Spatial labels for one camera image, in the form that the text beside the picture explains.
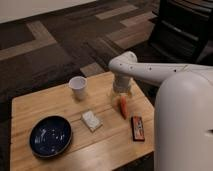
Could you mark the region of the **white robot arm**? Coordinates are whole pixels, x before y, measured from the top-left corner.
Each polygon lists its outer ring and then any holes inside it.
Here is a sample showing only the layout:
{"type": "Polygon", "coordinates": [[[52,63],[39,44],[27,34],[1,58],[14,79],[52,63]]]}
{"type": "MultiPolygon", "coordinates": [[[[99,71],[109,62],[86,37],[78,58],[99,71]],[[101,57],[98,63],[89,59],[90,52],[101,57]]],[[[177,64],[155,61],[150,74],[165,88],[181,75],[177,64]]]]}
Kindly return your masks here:
{"type": "Polygon", "coordinates": [[[113,89],[135,78],[158,87],[154,108],[154,170],[213,171],[213,66],[140,63],[127,51],[110,60],[113,89]]]}

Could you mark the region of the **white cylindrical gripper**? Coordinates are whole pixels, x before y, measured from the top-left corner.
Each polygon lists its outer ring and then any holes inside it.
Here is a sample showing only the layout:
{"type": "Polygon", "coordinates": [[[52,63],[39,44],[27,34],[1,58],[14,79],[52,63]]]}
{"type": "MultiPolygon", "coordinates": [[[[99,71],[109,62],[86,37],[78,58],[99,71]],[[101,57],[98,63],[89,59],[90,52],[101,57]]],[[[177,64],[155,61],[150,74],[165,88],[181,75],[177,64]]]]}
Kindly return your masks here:
{"type": "MultiPolygon", "coordinates": [[[[131,89],[131,78],[115,75],[113,81],[113,90],[117,93],[126,93],[127,98],[132,98],[132,92],[128,92],[131,89]]],[[[115,92],[110,93],[110,101],[112,106],[117,106],[118,104],[118,94],[115,92]]]]}

